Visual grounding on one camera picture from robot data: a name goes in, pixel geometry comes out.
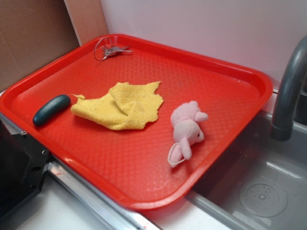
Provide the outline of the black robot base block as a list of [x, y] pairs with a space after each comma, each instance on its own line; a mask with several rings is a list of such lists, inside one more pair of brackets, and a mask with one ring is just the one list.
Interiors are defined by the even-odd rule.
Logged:
[[49, 150], [29, 134], [11, 134], [0, 123], [0, 220], [41, 192]]

